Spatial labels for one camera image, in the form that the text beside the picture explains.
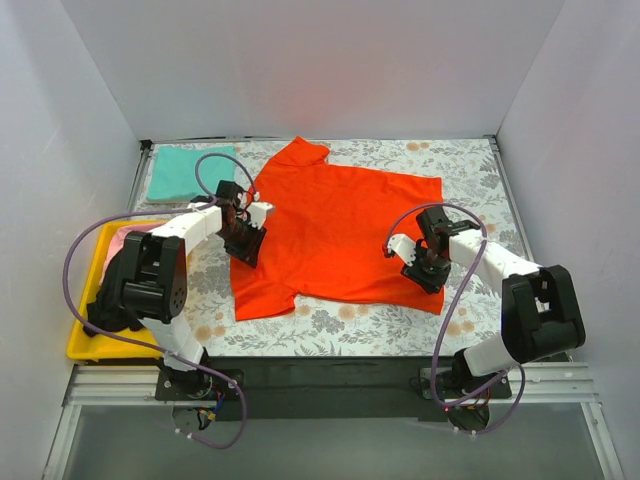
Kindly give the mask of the orange t shirt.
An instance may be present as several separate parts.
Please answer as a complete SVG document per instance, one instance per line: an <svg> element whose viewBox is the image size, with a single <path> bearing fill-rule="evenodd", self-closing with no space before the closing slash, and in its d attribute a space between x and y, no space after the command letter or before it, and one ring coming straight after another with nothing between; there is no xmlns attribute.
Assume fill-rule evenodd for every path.
<svg viewBox="0 0 640 480"><path fill-rule="evenodd" d="M443 293L403 277L383 244L401 214L442 201L441 179L331 165L329 153L297 137L257 176L261 200L275 211L256 267L231 262L236 320L284 315L299 295L440 313Z"/></svg>

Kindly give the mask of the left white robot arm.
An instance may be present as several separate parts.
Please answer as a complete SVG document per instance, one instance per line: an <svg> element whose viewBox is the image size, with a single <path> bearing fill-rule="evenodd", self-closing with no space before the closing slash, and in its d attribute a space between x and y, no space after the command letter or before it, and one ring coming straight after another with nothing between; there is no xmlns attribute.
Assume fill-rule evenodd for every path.
<svg viewBox="0 0 640 480"><path fill-rule="evenodd" d="M231 181L219 183L215 198L193 201L185 212L148 231L129 233L120 250L115 300L151 332L163 359L161 371L188 398L205 398L213 387L202 366L208 354L184 315L188 296L187 257L212 235L225 252L241 263L257 266L266 236L265 223L274 206L248 195Z"/></svg>

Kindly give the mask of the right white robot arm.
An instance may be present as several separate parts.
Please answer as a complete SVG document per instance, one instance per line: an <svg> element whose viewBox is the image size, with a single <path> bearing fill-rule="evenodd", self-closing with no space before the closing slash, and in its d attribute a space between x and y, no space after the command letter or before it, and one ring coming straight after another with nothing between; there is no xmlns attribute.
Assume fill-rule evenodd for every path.
<svg viewBox="0 0 640 480"><path fill-rule="evenodd" d="M411 209L421 232L414 240L391 229L384 254L399 257L402 275L425 292L442 291L452 265L466 268L462 282L477 277L501 299L500 330L459 350L449 371L438 373L441 348L433 351L430 397L444 408L460 405L500 382L515 367L584 345L586 330L569 271L541 266L490 241L471 211L460 221L452 204L430 202Z"/></svg>

